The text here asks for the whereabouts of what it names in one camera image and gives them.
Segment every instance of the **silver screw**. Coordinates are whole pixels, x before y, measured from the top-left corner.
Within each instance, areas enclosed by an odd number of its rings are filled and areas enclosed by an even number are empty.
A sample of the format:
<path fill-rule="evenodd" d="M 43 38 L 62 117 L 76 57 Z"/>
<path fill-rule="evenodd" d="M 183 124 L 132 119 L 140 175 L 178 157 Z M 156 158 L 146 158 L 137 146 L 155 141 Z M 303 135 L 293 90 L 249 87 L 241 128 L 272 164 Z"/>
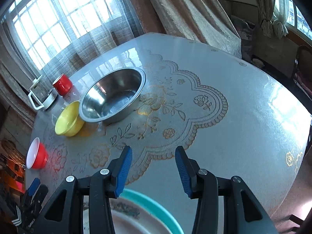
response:
<path fill-rule="evenodd" d="M 100 173 L 101 173 L 102 175 L 107 175 L 108 173 L 110 173 L 110 170 L 109 170 L 109 169 L 102 169 L 102 170 L 100 171 Z"/>
<path fill-rule="evenodd" d="M 73 182 L 75 180 L 75 177 L 74 176 L 68 176 L 67 178 L 66 178 L 66 181 L 67 182 Z"/>
<path fill-rule="evenodd" d="M 234 177 L 232 178 L 232 180 L 233 180 L 234 182 L 236 182 L 236 183 L 241 182 L 241 178 L 238 177 L 238 176 L 234 176 Z"/>
<path fill-rule="evenodd" d="M 208 171 L 206 169 L 199 169 L 198 173 L 201 175 L 207 175 Z"/>

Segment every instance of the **cup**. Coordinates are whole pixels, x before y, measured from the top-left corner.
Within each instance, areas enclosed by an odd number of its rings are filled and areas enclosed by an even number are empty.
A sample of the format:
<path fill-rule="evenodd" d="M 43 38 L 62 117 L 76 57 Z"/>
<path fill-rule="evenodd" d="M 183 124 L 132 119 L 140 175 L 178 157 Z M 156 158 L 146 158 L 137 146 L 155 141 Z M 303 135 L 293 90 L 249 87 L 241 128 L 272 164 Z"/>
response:
<path fill-rule="evenodd" d="M 27 169 L 42 169 L 48 160 L 48 153 L 39 137 L 35 138 L 29 146 L 26 167 Z"/>
<path fill-rule="evenodd" d="M 73 87 L 73 83 L 62 74 L 54 81 L 53 86 L 61 96 L 65 96 Z"/>

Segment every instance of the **teal rim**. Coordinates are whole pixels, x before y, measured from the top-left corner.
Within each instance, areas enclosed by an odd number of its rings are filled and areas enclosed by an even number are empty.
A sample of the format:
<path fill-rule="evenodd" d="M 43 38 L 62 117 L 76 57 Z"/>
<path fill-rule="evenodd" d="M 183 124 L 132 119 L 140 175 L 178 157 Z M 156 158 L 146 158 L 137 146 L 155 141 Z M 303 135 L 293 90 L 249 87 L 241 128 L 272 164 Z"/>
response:
<path fill-rule="evenodd" d="M 150 197 L 126 188 L 120 194 L 120 196 L 124 199 L 130 200 L 138 204 L 150 214 L 152 214 L 154 217 L 158 218 L 167 226 L 172 234 L 184 234 L 181 226 L 179 225 L 177 220 L 169 213 L 169 211 Z"/>

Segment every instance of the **table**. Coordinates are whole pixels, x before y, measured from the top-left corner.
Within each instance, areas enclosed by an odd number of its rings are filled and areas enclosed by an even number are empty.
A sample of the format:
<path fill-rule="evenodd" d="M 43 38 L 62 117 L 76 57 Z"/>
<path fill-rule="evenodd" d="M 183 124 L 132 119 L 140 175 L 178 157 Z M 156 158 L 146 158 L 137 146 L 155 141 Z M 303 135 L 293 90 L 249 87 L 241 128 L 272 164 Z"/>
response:
<path fill-rule="evenodd" d="M 139 106 L 105 126 L 85 124 L 74 137 L 57 136 L 56 120 L 94 82 L 118 68 L 141 67 L 147 76 Z M 91 176 L 133 149 L 126 187 L 159 202 L 191 233 L 197 200 L 184 193 L 174 160 L 182 145 L 189 158 L 215 176 L 241 176 L 272 214 L 296 177 L 311 115 L 279 82 L 224 51 L 180 37 L 149 33 L 96 58 L 70 77 L 74 88 L 39 111 L 31 141 L 39 137 L 49 159 L 26 171 L 38 176 L 50 197 L 66 176 Z M 219 200 L 219 227 L 223 206 Z"/>

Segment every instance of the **stainless steel basin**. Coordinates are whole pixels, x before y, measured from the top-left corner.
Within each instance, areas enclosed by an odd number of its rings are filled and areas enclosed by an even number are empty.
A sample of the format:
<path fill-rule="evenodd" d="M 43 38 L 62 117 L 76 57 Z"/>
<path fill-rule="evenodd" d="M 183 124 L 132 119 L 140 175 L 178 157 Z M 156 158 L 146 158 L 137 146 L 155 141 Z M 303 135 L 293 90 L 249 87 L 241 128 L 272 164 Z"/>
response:
<path fill-rule="evenodd" d="M 105 123 L 124 119 L 138 106 L 145 81 L 140 68 L 121 68 L 107 74 L 80 101 L 80 117 L 86 122 Z"/>

